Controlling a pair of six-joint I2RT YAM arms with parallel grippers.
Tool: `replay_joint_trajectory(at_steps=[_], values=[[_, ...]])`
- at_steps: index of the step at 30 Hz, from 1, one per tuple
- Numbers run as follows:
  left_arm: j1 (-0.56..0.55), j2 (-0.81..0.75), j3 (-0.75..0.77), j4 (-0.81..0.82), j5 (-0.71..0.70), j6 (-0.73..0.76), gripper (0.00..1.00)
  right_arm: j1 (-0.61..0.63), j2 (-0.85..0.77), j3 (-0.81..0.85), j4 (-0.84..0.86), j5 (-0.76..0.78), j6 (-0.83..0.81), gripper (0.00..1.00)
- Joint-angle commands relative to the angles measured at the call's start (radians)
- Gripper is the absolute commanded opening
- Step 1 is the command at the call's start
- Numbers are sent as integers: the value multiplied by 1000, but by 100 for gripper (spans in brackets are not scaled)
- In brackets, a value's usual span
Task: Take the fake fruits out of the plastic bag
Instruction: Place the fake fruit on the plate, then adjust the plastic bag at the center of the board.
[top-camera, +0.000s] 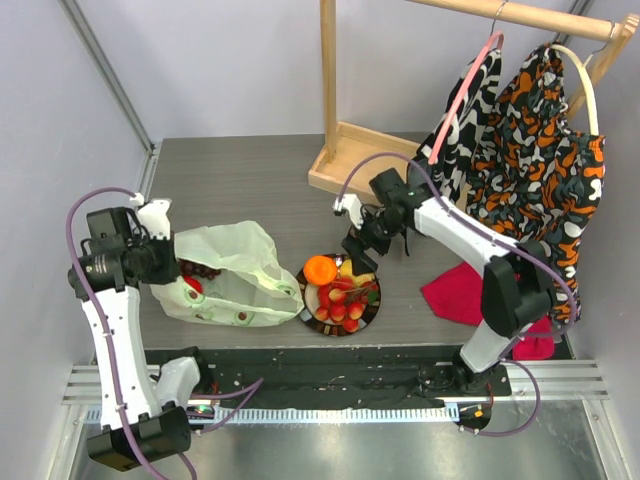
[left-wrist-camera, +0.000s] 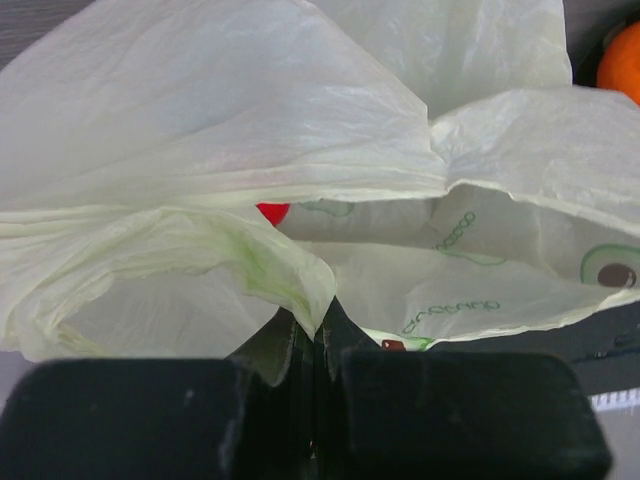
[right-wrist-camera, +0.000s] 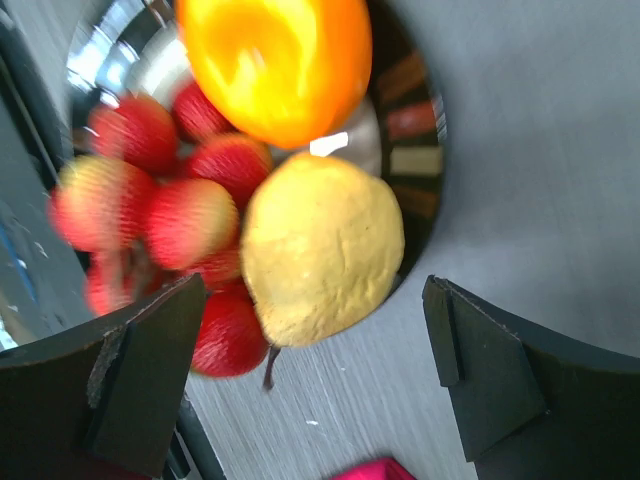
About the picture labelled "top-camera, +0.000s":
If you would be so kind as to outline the fake red cherry bunch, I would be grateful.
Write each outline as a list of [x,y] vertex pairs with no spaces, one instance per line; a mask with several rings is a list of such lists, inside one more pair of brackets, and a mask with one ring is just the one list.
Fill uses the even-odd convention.
[[381,305],[381,289],[376,280],[358,286],[349,278],[340,278],[329,285],[312,286],[305,295],[314,328],[332,337],[366,328]]

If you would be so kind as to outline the fake orange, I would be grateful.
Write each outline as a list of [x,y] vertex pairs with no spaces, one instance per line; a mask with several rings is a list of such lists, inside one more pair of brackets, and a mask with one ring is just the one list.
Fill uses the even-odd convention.
[[316,255],[305,263],[303,274],[308,283],[325,286],[335,280],[338,267],[332,257]]

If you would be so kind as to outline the fake lemon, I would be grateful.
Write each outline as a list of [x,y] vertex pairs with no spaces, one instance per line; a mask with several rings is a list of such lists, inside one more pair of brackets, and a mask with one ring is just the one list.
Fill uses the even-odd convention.
[[346,259],[339,267],[340,277],[349,278],[355,285],[363,285],[367,282],[374,282],[376,276],[373,273],[365,273],[356,275],[353,270],[353,264],[351,259]]

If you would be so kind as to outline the fake dark grape bunch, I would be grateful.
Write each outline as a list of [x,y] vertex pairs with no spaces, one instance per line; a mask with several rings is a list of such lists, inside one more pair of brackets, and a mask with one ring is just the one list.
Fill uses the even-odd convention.
[[180,259],[178,263],[182,276],[200,277],[207,280],[214,280],[218,275],[221,274],[221,271],[219,269],[214,269],[207,265],[203,265],[190,260]]

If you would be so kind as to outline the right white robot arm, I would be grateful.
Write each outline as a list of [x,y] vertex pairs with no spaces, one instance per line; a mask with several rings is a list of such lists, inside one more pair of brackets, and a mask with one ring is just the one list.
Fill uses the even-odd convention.
[[493,232],[436,196],[430,183],[410,187],[395,169],[375,176],[370,186],[381,205],[375,212],[347,192],[333,204],[334,213],[347,215],[351,222],[342,247],[355,273],[376,272],[378,265],[368,250],[384,255],[395,235],[414,230],[447,247],[481,277],[482,319],[452,357],[449,386],[465,395],[477,393],[513,341],[554,304],[552,271],[543,247],[537,241],[520,243]]

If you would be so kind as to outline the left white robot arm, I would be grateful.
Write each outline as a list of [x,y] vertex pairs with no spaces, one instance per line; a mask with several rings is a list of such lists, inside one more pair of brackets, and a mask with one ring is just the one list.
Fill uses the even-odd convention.
[[190,448],[187,404],[211,391],[213,375],[196,347],[165,361],[157,376],[148,371],[139,287],[178,277],[168,221],[160,221],[154,237],[128,207],[95,211],[86,220],[89,236],[70,249],[68,281],[92,332],[101,382],[101,431],[88,439],[88,454],[115,470],[143,467],[159,478],[153,462]]

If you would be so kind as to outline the green avocado plastic bag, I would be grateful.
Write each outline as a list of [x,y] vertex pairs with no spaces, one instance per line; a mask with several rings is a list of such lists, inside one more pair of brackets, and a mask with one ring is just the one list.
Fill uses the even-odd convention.
[[255,221],[179,232],[175,254],[221,274],[214,280],[194,277],[202,284],[202,294],[183,276],[167,285],[152,285],[152,295],[170,317],[209,325],[272,327],[303,309],[298,281],[279,265],[274,240]]

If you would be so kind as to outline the fake red tomato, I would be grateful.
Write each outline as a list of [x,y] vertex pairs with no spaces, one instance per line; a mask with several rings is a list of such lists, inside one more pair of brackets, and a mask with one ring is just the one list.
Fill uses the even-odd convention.
[[192,276],[188,276],[188,275],[184,275],[183,276],[183,280],[184,282],[190,287],[192,288],[196,293],[198,294],[202,294],[203,293],[203,287],[202,284],[199,280],[197,280],[196,278],[192,277]]

